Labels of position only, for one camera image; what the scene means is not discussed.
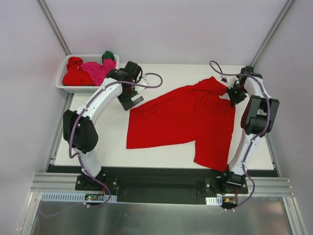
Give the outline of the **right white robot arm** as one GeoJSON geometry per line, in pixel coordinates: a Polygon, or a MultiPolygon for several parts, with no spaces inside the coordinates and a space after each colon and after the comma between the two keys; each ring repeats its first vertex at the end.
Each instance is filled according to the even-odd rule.
{"type": "Polygon", "coordinates": [[[240,122],[240,143],[220,180],[220,189],[225,193],[231,193],[245,183],[248,163],[261,138],[272,130],[279,108],[279,100],[268,94],[263,77],[254,72],[254,67],[242,68],[236,77],[232,87],[227,89],[231,105],[234,107],[247,96],[249,101],[240,122]]]}

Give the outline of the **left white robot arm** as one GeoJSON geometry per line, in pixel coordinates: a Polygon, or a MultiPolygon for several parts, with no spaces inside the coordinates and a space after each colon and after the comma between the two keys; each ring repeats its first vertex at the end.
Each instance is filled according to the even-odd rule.
{"type": "Polygon", "coordinates": [[[96,146],[99,136],[95,124],[108,105],[118,99],[125,111],[143,101],[134,84],[139,84],[143,76],[142,68],[129,61],[124,68],[110,70],[103,84],[79,108],[66,110],[63,114],[63,138],[69,145],[69,157],[77,156],[82,172],[88,175],[87,185],[99,190],[104,179],[98,175],[101,165],[98,162],[96,146]]]}

